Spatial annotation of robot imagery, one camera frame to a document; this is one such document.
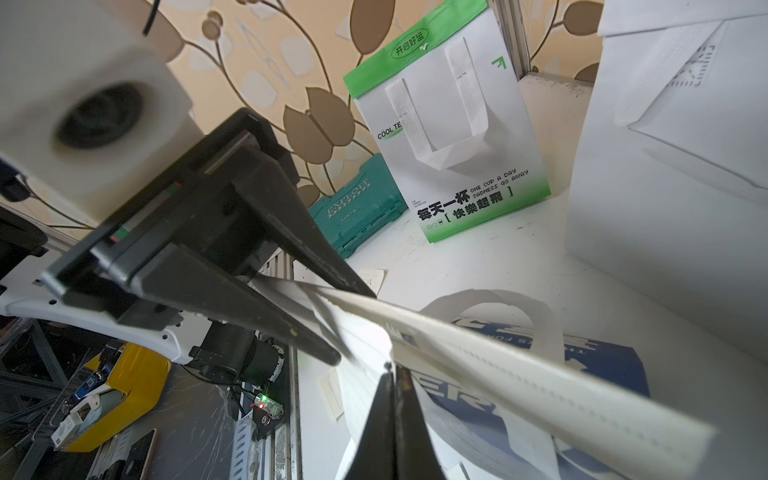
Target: green and white packaging bag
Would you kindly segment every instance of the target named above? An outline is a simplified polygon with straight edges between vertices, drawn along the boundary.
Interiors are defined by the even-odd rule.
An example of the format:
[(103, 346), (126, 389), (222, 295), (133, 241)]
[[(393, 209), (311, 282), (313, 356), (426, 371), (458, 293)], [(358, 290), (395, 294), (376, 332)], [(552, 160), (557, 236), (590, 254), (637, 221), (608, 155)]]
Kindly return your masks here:
[(344, 81), (430, 242), (550, 194), (486, 0), (446, 0)]

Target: bag handle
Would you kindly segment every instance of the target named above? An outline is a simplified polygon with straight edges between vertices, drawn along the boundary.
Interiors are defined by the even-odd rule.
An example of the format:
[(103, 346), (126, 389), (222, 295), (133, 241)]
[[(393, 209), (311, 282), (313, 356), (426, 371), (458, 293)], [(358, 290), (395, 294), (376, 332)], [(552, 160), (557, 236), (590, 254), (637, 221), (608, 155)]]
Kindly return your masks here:
[(400, 78), (386, 87), (389, 103), (392, 104), (395, 113), (397, 113), (416, 160), (437, 170), (452, 167), (472, 158), (481, 147), (485, 132), (488, 131), (488, 112), (485, 108), (485, 99), (482, 96), (480, 82), (472, 65), (472, 58), (469, 56), (464, 38), (461, 37), (451, 42), (445, 47), (444, 52), (469, 119), (469, 127), (472, 130), (471, 137), (440, 150), (433, 150), (424, 131), (424, 126), (419, 120), (419, 114), (416, 113), (413, 106), (406, 81)]
[(558, 365), (565, 364), (563, 329), (557, 315), (546, 303), (522, 293), (507, 290), (463, 290), (433, 300), (421, 309), (420, 313), (444, 322), (452, 322), (469, 308), (481, 303), (503, 303), (518, 307), (533, 323), (534, 335), (529, 350), (531, 354)]

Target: black wire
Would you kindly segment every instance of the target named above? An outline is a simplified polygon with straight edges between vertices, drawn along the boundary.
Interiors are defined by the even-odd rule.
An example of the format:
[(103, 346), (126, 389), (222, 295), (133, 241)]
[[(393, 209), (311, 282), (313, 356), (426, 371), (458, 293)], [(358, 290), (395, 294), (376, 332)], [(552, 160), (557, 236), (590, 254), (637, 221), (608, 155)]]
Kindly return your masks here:
[(35, 200), (37, 200), (41, 204), (45, 205), (46, 207), (50, 208), (51, 210), (53, 210), (57, 214), (59, 214), (62, 217), (66, 218), (67, 220), (71, 220), (71, 221), (73, 221), (75, 223), (78, 223), (78, 224), (82, 225), (85, 229), (93, 230), (93, 227), (89, 227), (87, 224), (82, 223), (80, 220), (75, 220), (74, 218), (68, 216), (67, 214), (65, 214), (64, 212), (59, 210), (58, 208), (54, 207), (53, 205), (49, 204), (45, 200), (41, 199), (40, 196), (37, 195), (35, 193), (35, 191), (32, 190), (32, 188), (29, 186), (28, 179), (27, 179), (27, 177), (25, 175), (19, 175), (19, 179), (22, 181), (22, 184), (24, 185), (24, 188), (26, 188), (29, 191), (30, 198), (34, 198)]
[(203, 377), (196, 375), (192, 373), (191, 370), (189, 370), (186, 366), (182, 365), (181, 368), (187, 371), (190, 375), (192, 375), (194, 378), (200, 380), (201, 382), (210, 383), (211, 385), (218, 385), (218, 386), (236, 386), (239, 387), (237, 383), (219, 383), (219, 382), (211, 382), (209, 379), (204, 379)]
[(145, 37), (149, 35), (149, 31), (152, 29), (154, 18), (157, 16), (157, 10), (160, 8), (160, 0), (154, 0), (152, 2), (152, 10), (149, 12), (149, 18), (147, 18), (147, 24), (144, 26), (144, 31), (141, 32)]

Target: white paper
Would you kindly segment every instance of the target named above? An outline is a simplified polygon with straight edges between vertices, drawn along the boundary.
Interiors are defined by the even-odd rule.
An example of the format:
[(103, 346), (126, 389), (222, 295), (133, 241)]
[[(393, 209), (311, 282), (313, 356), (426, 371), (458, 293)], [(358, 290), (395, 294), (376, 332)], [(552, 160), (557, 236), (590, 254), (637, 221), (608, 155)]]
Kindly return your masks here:
[(339, 374), (335, 368), (328, 370), (328, 373), (317, 379), (317, 389), (320, 391), (320, 398), (326, 407), (328, 416), (334, 422), (344, 413), (344, 405), (341, 400), (341, 387), (339, 386)]
[(464, 468), (464, 465), (459, 462), (457, 466), (448, 470), (445, 480), (469, 480), (469, 473), (467, 473), (467, 469)]
[[(357, 276), (368, 285), (374, 294), (379, 295), (379, 291), (382, 289), (382, 283), (384, 283), (385, 270), (378, 270), (373, 268), (361, 268), (355, 270)], [(317, 286), (330, 286), (328, 282), (317, 276), (312, 270), (306, 268), (300, 261), (293, 261), (293, 278), (300, 282), (311, 283)]]

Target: white box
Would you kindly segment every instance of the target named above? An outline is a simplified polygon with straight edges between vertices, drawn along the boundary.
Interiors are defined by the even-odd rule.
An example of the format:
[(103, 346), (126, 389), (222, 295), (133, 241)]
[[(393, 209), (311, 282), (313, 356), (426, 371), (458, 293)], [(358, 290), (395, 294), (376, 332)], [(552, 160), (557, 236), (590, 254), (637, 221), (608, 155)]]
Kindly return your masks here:
[(566, 247), (768, 360), (768, 2), (607, 0)]

